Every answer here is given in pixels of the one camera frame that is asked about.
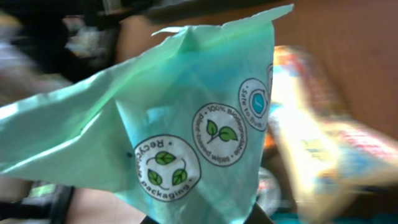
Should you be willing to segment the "green round-label box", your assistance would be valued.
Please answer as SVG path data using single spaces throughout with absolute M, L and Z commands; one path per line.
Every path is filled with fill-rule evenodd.
M 257 204 L 268 215 L 273 215 L 280 207 L 282 194 L 276 177 L 267 169 L 259 168 Z

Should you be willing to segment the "yellow snack bag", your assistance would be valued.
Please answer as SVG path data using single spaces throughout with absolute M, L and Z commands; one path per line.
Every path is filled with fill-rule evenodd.
M 269 128 L 307 223 L 331 223 L 361 194 L 397 187 L 397 140 L 355 120 L 298 47 L 274 50 Z

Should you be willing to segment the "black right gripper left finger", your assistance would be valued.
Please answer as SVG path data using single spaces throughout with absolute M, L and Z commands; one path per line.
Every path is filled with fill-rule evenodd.
M 159 224 L 157 221 L 151 219 L 150 217 L 146 216 L 140 224 Z

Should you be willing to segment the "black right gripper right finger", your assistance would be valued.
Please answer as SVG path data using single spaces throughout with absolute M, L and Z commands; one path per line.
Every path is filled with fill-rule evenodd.
M 274 224 L 274 222 L 268 217 L 268 215 L 257 204 L 257 202 L 255 202 L 251 213 L 244 221 L 244 224 Z

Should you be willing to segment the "light blue tissue pack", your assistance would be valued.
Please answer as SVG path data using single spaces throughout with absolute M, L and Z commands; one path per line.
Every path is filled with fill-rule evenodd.
M 105 190 L 159 223 L 244 223 L 268 127 L 273 21 L 169 27 L 140 56 L 1 108 L 1 173 Z

